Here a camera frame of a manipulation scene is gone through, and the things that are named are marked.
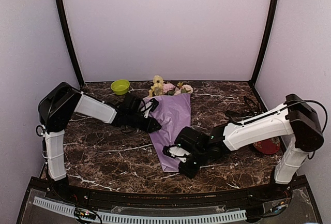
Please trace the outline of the black front rail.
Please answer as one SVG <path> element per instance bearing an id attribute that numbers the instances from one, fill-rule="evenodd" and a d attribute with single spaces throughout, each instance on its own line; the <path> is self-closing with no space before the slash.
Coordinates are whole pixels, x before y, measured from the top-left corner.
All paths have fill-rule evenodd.
<path id="1" fill-rule="evenodd" d="M 267 193 L 270 185 L 261 185 L 244 189 L 189 194 L 138 194 L 110 192 L 69 186 L 71 192 L 78 197 L 78 204 L 93 209 L 110 209 L 115 206 L 142 208 L 192 208 L 225 205 L 231 207 L 253 207 L 262 204 L 249 195 Z"/>

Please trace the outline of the pink purple wrapping paper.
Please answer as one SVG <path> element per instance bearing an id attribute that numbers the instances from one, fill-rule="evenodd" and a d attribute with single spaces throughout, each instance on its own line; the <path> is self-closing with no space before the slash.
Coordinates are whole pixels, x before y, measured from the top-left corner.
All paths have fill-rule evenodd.
<path id="1" fill-rule="evenodd" d="M 156 96 L 158 107 L 149 114 L 161 125 L 161 129 L 149 134 L 163 172 L 178 172 L 179 159 L 163 154 L 163 148 L 174 144 L 184 127 L 191 125 L 191 94 Z"/>

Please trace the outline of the right black frame post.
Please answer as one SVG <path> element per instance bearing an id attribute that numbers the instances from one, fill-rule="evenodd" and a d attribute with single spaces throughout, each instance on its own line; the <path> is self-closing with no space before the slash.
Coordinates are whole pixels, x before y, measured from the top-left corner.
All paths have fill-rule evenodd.
<path id="1" fill-rule="evenodd" d="M 250 79 L 250 84 L 252 86 L 256 85 L 261 68 L 262 68 L 262 64 L 263 64 L 263 61 L 265 58 L 265 54 L 266 54 L 266 50 L 267 50 L 267 46 L 268 46 L 268 42 L 269 42 L 269 38 L 270 38 L 270 35 L 272 32 L 277 3 L 278 3 L 278 0 L 270 0 L 267 19 L 266 19 L 266 23 L 265 23 L 265 29 L 264 29 L 263 37 L 261 40 L 260 49 L 258 52 L 254 70 L 253 70 L 253 73 L 252 73 L 252 76 Z"/>

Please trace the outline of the pale yellow flower stem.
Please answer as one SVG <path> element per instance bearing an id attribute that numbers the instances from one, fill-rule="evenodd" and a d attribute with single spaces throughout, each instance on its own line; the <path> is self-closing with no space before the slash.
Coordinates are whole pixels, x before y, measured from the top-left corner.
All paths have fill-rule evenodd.
<path id="1" fill-rule="evenodd" d="M 161 96 L 164 94 L 163 92 L 163 85 L 164 81 L 163 78 L 159 75 L 154 76 L 153 78 L 153 86 L 151 86 L 150 90 L 148 91 L 149 97 L 154 96 Z"/>

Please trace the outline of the black frame post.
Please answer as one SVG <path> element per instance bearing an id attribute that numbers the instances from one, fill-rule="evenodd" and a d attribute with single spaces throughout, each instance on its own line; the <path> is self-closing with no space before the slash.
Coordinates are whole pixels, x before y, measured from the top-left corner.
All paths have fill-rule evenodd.
<path id="1" fill-rule="evenodd" d="M 265 58 L 265 54 L 266 54 L 266 50 L 267 50 L 267 46 L 268 46 L 268 42 L 269 42 L 269 38 L 270 38 L 270 35 L 272 32 L 277 3 L 278 3 L 278 0 L 270 0 L 267 19 L 266 19 L 266 23 L 265 23 L 265 29 L 264 29 L 263 37 L 261 40 L 260 49 L 258 52 L 254 70 L 253 70 L 253 73 L 252 73 L 252 76 L 250 79 L 250 84 L 252 86 L 256 85 L 261 68 L 262 68 L 262 64 L 263 64 L 263 61 Z"/>
<path id="2" fill-rule="evenodd" d="M 65 13 L 65 6 L 64 6 L 64 0 L 55 0 L 56 2 L 56 7 L 57 7 L 57 12 L 58 12 L 58 17 L 59 17 L 59 21 L 61 24 L 61 28 L 62 28 L 62 32 L 63 32 L 63 36 L 64 36 L 64 40 L 65 40 L 65 44 L 67 47 L 67 51 L 69 54 L 69 58 L 71 61 L 71 65 L 73 67 L 74 70 L 74 74 L 76 76 L 78 85 L 80 87 L 82 87 L 85 82 L 83 79 L 83 75 L 79 66 L 79 62 L 76 56 L 76 52 L 74 49 L 74 45 L 72 42 L 72 38 L 71 38 L 71 33 L 69 30 L 69 25 L 68 25 L 68 21 L 67 21 L 67 17 L 66 17 L 66 13 Z"/>

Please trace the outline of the red floral pouch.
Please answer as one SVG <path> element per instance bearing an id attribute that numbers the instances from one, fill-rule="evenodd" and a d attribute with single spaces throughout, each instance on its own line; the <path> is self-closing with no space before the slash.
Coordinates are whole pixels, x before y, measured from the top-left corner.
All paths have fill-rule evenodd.
<path id="1" fill-rule="evenodd" d="M 267 155 L 275 154 L 280 150 L 280 142 L 273 139 L 254 142 L 253 146 L 257 151 Z"/>

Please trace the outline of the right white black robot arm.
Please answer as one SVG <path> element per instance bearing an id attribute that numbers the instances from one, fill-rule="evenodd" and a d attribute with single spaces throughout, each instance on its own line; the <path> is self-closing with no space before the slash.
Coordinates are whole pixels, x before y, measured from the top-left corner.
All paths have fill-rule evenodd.
<path id="1" fill-rule="evenodd" d="M 215 126 L 209 135 L 191 127 L 183 128 L 173 145 L 164 148 L 171 158 L 178 158 L 179 172 L 194 178 L 203 165 L 213 159 L 244 146 L 279 136 L 291 136 L 290 144 L 274 170 L 274 180 L 264 188 L 264 196 L 275 200 L 290 183 L 310 153 L 324 143 L 324 130 L 311 103 L 295 94 L 287 95 L 285 102 L 270 111 L 240 122 Z"/>

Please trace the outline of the left black frame post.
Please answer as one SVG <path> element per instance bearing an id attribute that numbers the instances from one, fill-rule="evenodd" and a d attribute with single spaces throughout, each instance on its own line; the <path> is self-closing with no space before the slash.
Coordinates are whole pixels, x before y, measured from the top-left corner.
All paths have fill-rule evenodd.
<path id="1" fill-rule="evenodd" d="M 85 82 L 83 79 L 83 75 L 79 66 L 79 62 L 76 56 L 76 52 L 74 49 L 74 45 L 72 42 L 72 38 L 71 38 L 71 33 L 69 30 L 69 25 L 68 25 L 68 21 L 67 21 L 67 17 L 66 17 L 66 13 L 65 13 L 65 6 L 64 6 L 64 0 L 55 0 L 56 2 L 56 7 L 57 7 L 57 12 L 58 12 L 58 17 L 59 17 L 59 21 L 61 24 L 61 28 L 62 28 L 62 32 L 63 32 L 63 36 L 64 36 L 64 40 L 65 40 L 65 44 L 67 47 L 67 51 L 69 54 L 69 58 L 71 61 L 71 65 L 73 67 L 74 70 L 74 74 L 76 76 L 78 85 L 80 87 L 82 87 Z"/>

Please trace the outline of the pink rose stem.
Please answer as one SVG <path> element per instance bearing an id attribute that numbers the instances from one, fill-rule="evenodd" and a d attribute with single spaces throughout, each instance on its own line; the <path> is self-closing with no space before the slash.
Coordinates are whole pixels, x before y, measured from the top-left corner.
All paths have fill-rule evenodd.
<path id="1" fill-rule="evenodd" d="M 165 83 L 162 89 L 164 95 L 173 96 L 175 93 L 176 86 L 172 83 Z"/>

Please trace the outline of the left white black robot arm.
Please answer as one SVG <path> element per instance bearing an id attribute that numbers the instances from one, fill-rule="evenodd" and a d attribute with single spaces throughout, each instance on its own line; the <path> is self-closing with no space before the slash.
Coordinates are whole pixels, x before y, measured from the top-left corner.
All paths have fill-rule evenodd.
<path id="1" fill-rule="evenodd" d="M 53 193 L 62 201 L 73 197 L 73 190 L 64 182 L 67 172 L 64 162 L 64 134 L 74 113 L 95 118 L 115 127 L 129 126 L 147 133 L 161 129 L 161 124 L 149 115 L 158 107 L 155 99 L 143 99 L 126 93 L 116 105 L 98 100 L 66 82 L 60 83 L 38 105 L 43 138 L 43 157 L 48 165 L 48 175 L 54 181 Z"/>

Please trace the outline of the pink carnation stem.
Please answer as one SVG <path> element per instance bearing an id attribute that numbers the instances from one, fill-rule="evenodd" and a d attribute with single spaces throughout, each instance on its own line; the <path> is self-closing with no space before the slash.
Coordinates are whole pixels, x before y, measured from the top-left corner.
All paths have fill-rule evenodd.
<path id="1" fill-rule="evenodd" d="M 177 87 L 175 88 L 174 95 L 179 94 L 192 94 L 193 93 L 193 87 L 187 84 L 186 82 L 178 82 Z"/>

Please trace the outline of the green plastic bowl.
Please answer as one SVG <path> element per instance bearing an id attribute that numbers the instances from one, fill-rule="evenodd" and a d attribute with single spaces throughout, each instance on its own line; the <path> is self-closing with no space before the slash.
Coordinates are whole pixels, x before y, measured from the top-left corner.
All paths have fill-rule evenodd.
<path id="1" fill-rule="evenodd" d="M 124 95 L 129 92 L 130 82 L 128 80 L 116 80 L 111 84 L 111 90 L 116 95 Z"/>

